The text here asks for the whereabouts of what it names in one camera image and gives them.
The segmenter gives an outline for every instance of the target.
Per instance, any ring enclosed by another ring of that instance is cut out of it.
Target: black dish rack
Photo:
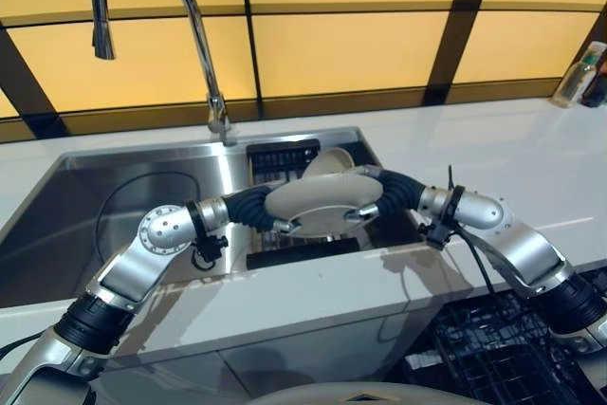
[[[604,291],[607,268],[582,275]],[[512,291],[444,305],[385,380],[493,405],[598,403],[571,353]]]

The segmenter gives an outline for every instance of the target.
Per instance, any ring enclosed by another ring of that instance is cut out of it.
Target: faucet spout
[[[200,18],[200,10],[196,0],[182,1],[190,19],[198,59],[200,60],[202,73],[209,89],[209,93],[207,94],[209,129],[214,133],[225,132],[230,129],[230,121],[228,119],[226,103],[219,91],[215,70],[212,66],[207,36]],[[114,59],[107,0],[93,0],[93,47],[95,48],[96,57],[106,60]]]

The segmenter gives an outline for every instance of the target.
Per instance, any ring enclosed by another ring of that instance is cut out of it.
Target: white plate
[[[277,218],[297,221],[293,237],[323,237],[344,234],[361,223],[345,214],[376,201],[382,185],[366,175],[313,175],[291,181],[266,197],[266,211]]]
[[[349,168],[354,168],[354,160],[348,151],[341,147],[331,147],[320,152],[314,158],[305,171],[302,178],[312,175],[329,175],[341,173]]]

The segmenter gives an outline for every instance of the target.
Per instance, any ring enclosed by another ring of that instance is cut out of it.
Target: sink basin
[[[325,147],[347,150],[357,165],[379,164],[357,128],[239,138],[231,146],[192,142],[63,155],[0,231],[0,305],[75,297],[100,268],[101,258],[106,260],[132,241],[141,217],[151,208],[232,193],[263,181],[296,178]],[[184,174],[195,177],[199,194]],[[131,179],[135,180],[117,190]],[[94,227],[103,205],[97,253]],[[344,253],[334,248],[336,241],[348,244],[352,251],[420,240],[406,212],[389,220],[380,217],[353,232],[348,243],[346,239],[303,241],[262,235],[233,224],[217,234],[226,235],[230,245],[211,270],[197,270],[191,265],[191,255],[184,253],[172,263],[164,283],[271,266],[277,264],[276,256],[267,261],[271,252],[278,252],[278,263]],[[305,251],[310,248],[303,243],[314,246],[307,257]],[[291,249],[297,254],[289,255]]]

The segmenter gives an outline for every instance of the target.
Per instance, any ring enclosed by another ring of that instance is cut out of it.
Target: white countertop
[[[607,265],[604,108],[564,110],[545,99],[495,101],[239,123],[235,133],[345,126],[360,128],[384,168],[445,187],[451,164],[456,183],[503,196],[574,266]],[[0,226],[62,153],[210,139],[201,126],[0,145]],[[490,276],[503,283],[493,271]],[[136,321],[120,353],[140,352],[145,361],[202,353],[420,308],[432,299],[482,292],[483,286],[462,243],[442,253],[409,246],[257,269],[212,284],[161,289],[164,301],[142,312],[155,317]],[[170,308],[165,311],[163,303]],[[68,304],[0,309],[0,346],[55,323]],[[23,352],[6,357],[0,374],[9,372]]]

